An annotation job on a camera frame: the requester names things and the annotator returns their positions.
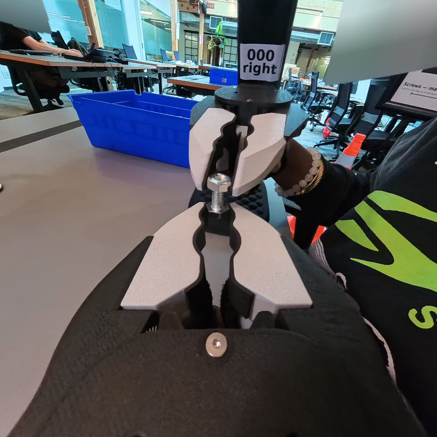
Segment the short thick silver bolt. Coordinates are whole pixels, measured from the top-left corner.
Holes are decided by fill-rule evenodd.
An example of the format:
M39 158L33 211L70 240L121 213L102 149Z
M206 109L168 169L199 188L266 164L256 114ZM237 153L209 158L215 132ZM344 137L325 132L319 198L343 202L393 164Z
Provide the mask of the short thick silver bolt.
M211 203L207 205L208 211L214 214L223 214L228 211L229 206L225 201L227 193L217 193L211 191Z

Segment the hanging green plant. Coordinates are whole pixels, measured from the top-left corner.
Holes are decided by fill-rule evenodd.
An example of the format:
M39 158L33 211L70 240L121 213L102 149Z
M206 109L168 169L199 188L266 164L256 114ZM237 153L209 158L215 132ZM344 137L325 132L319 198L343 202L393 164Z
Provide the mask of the hanging green plant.
M223 48L225 46L227 39L223 35L223 20L221 19L216 28L213 36L210 37L210 40L207 44L207 49L212 51L215 47Z

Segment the silver hex nut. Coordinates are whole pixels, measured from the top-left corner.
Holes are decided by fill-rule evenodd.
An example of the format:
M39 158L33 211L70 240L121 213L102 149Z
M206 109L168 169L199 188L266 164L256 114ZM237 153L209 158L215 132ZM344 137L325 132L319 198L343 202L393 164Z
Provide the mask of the silver hex nut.
M227 193L231 185L231 177L223 173L212 174L207 179L207 188L212 192Z

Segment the person's black printed shirt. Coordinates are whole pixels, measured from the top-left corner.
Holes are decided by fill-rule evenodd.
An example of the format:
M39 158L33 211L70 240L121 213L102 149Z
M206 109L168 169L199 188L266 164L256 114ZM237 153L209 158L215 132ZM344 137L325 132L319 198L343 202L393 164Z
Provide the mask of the person's black printed shirt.
M309 249L358 303L386 368L436 436L436 118L403 134L370 193Z

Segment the blue plastic bin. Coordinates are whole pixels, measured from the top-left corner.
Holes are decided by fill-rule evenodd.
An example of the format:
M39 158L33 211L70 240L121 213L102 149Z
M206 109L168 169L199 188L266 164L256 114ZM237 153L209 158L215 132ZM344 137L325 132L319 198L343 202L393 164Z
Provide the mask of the blue plastic bin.
M237 86L238 70L213 67L209 69L209 81L217 86Z

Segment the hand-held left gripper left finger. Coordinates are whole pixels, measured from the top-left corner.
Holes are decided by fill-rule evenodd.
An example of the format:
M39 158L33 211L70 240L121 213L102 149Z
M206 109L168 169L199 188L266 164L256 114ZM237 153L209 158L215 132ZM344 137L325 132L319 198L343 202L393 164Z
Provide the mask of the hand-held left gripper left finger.
M150 244L122 299L125 310L175 312L183 323L202 323L209 292L205 290L203 212L199 202L172 218Z

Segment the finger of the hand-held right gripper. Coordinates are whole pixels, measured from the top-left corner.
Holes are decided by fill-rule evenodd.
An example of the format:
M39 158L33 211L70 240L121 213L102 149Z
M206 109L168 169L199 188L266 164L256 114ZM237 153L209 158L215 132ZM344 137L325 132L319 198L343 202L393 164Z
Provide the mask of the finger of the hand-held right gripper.
M195 187L206 188L228 140L236 142L236 115L223 108L208 108L189 135L189 166Z
M232 196L240 196L262 182L281 161L285 150L287 114L265 113L251 117L251 133L239 153L233 175Z

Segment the black office chair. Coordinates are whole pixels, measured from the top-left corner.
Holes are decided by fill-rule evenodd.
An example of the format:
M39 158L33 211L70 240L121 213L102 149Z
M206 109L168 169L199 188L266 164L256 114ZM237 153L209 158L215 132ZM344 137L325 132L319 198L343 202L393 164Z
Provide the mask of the black office chair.
M345 133L353 121L356 106L359 104L351 98L352 90L353 82L338 86L337 96L323 128L323 140L316 144L316 146L333 145L335 154L332 160L338 158L340 147L344 146Z
M317 91L318 78L319 78L319 72L313 71L310 75L309 92L308 92L303 104L301 105L301 108L305 109L311 115L311 117L309 118L309 123L311 124L311 127L310 127L311 132L313 132L314 126L316 124L321 125L321 123L317 119L317 113L316 113L317 108L319 107L320 104L316 103L315 107L313 107L313 109L311 109L311 107L313 106L313 103L316 101L316 98L319 94Z

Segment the wooden office desk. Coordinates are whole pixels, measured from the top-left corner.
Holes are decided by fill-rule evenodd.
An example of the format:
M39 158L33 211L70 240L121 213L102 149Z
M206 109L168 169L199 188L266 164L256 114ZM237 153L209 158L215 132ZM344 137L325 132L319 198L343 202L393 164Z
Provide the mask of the wooden office desk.
M226 84L213 84L209 76L189 75L167 78L167 84L174 85L176 95L182 98L192 99L196 95L213 96L221 87L236 88Z
M112 91L111 78L115 78L118 74L125 74L128 79L133 79L145 77L147 75L146 71L158 70L157 66L147 65L139 61L128 62L128 64L91 63L49 55L14 54L4 50L0 51L0 63L16 70L34 113L47 110L41 103L41 99L38 97L36 88L29 76L30 70L34 67L52 68L59 73L62 79L67 80L96 78L99 80L100 91Z

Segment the blue plastic box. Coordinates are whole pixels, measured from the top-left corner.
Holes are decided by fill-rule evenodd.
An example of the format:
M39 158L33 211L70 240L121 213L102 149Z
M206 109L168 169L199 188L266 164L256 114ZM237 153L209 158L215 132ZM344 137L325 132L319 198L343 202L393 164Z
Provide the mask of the blue plastic box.
M196 101L134 90L69 94L92 146L189 168Z

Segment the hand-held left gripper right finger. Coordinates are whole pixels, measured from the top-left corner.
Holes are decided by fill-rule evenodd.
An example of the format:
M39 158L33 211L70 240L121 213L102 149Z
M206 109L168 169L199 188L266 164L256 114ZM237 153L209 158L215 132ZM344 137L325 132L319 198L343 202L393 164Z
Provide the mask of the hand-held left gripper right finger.
M307 310L313 301L281 234L238 204L229 210L229 276L224 322L252 323L262 312Z

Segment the person's right hand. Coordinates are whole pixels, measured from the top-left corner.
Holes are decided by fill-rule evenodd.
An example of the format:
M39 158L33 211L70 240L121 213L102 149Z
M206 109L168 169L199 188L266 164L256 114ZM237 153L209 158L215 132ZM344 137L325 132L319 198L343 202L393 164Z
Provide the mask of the person's right hand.
M275 192L282 198L296 197L314 189L324 173L324 160L314 148L305 148L289 139L281 161L269 177L275 181Z

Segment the printed task sheet sign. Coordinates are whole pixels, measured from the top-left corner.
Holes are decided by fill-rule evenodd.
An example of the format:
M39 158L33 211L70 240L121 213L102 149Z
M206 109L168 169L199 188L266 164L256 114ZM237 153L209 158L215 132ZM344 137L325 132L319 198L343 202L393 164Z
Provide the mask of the printed task sheet sign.
M437 68L407 73L389 101L436 112Z

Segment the person's right forearm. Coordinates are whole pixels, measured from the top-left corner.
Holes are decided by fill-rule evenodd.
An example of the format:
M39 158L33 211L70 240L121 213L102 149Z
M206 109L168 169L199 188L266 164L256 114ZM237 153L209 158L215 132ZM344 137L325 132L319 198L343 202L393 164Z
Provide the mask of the person's right forearm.
M309 193L288 199L299 206L297 217L330 227L370 193L379 167L366 161L364 171L355 172L323 160L324 173L320 183Z

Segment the orange traffic cone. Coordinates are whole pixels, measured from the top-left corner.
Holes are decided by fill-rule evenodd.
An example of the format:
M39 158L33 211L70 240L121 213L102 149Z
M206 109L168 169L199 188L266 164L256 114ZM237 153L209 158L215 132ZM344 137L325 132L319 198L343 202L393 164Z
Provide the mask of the orange traffic cone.
M301 249L308 249L325 232L326 227L319 226L307 218L287 216L293 241Z
M350 144L343 150L335 163L351 170L365 139L366 135L355 134Z

